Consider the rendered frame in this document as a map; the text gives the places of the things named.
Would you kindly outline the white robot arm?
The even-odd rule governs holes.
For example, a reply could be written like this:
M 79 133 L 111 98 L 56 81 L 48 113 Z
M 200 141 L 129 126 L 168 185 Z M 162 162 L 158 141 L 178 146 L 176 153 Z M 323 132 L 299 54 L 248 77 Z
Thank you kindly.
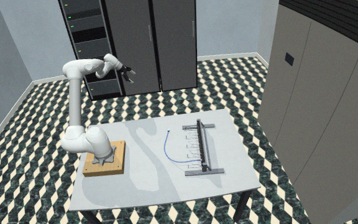
M 69 81 L 69 124 L 62 136 L 62 148 L 71 153 L 94 154 L 93 164 L 104 165 L 114 162 L 116 146 L 111 146 L 106 133 L 97 126 L 87 132 L 81 125 L 81 82 L 85 75 L 96 72 L 98 78 L 103 78 L 113 67 L 119 70 L 122 63 L 111 54 L 99 59 L 74 60 L 63 66 L 63 74 Z M 104 66 L 105 63 L 105 66 Z M 104 69 L 103 69 L 104 68 Z M 103 71 L 102 71 L 103 70 Z M 102 72 L 101 72 L 102 71 Z M 112 147 L 112 148 L 111 148 Z

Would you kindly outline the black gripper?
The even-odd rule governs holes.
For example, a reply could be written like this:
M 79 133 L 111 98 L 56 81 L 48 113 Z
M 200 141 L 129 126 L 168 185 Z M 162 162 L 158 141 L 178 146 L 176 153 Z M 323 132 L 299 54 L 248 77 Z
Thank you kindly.
M 127 68 L 127 69 L 125 69 L 125 68 Z M 132 74 L 135 74 L 135 72 L 133 72 L 130 67 L 122 66 L 122 68 L 119 71 L 122 72 L 121 75 L 125 78 L 126 81 L 129 81 L 130 83 L 133 83 L 133 81 L 131 81 L 127 76 L 127 71 L 130 71 Z

